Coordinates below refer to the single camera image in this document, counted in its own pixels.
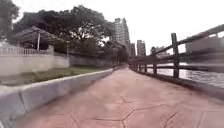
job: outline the grass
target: grass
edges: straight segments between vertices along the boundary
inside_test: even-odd
[[[7,76],[0,78],[0,85],[19,86],[30,83],[42,82],[67,76],[75,76],[90,72],[100,71],[102,68],[97,67],[70,67],[51,69],[42,72],[22,73],[19,75]]]

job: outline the sky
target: sky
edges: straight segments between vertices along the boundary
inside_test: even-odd
[[[126,18],[131,43],[143,40],[146,53],[152,46],[171,44],[171,33],[178,40],[224,23],[223,0],[12,0],[23,12],[66,10],[84,5],[103,13],[105,19]]]

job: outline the walkway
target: walkway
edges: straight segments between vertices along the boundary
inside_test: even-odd
[[[41,107],[16,128],[223,128],[224,102],[121,69]]]

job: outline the water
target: water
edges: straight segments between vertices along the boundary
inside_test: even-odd
[[[214,64],[199,64],[199,63],[180,63],[180,65],[214,65]],[[158,69],[158,74],[173,76],[173,69]],[[190,71],[180,70],[180,78],[189,79],[201,83],[207,83],[214,86],[224,87],[224,73],[204,72],[204,71]]]

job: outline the building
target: building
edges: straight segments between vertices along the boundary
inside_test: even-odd
[[[186,52],[217,49],[220,47],[222,47],[222,38],[219,38],[218,35],[185,44]]]
[[[145,42],[142,40],[137,40],[137,53],[138,53],[138,56],[146,55]]]
[[[164,49],[165,47],[164,46],[162,46],[162,47],[155,47],[155,50],[156,50],[156,52],[158,52],[158,51],[160,51],[160,50],[162,50],[162,49]],[[170,54],[167,52],[167,51],[165,51],[165,52],[161,52],[161,53],[158,53],[157,54],[157,57],[164,57],[164,56],[169,56]]]
[[[131,56],[132,57],[136,56],[135,43],[131,43]]]
[[[114,33],[110,37],[110,41],[118,42],[127,48],[129,56],[131,55],[131,44],[126,19],[116,18],[114,22]]]

